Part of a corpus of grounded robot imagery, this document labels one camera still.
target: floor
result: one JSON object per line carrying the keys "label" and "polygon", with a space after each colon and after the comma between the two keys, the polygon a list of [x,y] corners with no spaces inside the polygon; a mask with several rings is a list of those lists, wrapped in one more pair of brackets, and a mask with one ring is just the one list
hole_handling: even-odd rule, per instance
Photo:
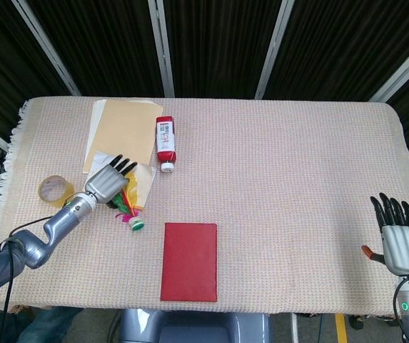
{"label": "floor", "polygon": [[[83,310],[74,317],[71,328],[64,339],[64,343],[105,342],[108,328],[115,313],[116,310],[113,309]],[[275,314],[271,318],[273,327],[273,342],[291,342],[290,314]],[[300,342],[318,342],[319,329],[320,316],[314,318],[298,317]],[[364,329],[358,331],[351,329],[347,323],[347,335],[349,342],[400,342],[399,328],[389,327],[385,322],[378,319],[367,319],[364,322]],[[320,342],[337,342],[333,314],[323,315],[323,329],[320,335]]]}

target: red notebook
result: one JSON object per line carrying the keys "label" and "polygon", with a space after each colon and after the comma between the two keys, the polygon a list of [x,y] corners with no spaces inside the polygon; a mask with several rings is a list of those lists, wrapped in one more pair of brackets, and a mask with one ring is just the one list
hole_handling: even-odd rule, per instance
{"label": "red notebook", "polygon": [[161,300],[217,301],[216,224],[165,224]]}

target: robotic hand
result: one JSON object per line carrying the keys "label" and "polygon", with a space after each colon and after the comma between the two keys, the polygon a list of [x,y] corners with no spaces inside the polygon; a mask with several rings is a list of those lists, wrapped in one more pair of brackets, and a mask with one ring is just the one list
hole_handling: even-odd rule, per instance
{"label": "robotic hand", "polygon": [[398,319],[396,299],[400,307],[403,341],[409,342],[409,204],[380,193],[380,202],[371,197],[382,234],[383,255],[375,254],[366,245],[363,252],[369,259],[385,264],[390,272],[399,277],[399,284],[393,297],[393,310]]}
{"label": "robotic hand", "polygon": [[129,163],[129,159],[118,164],[121,158],[122,155],[118,155],[93,175],[85,185],[85,193],[77,194],[44,224],[44,231],[49,238],[47,243],[28,230],[9,235],[5,240],[7,244],[0,251],[0,287],[19,275],[25,265],[35,269],[46,263],[61,240],[95,209],[97,203],[107,204],[125,187],[128,179],[124,176],[137,163],[134,162],[122,170]]}

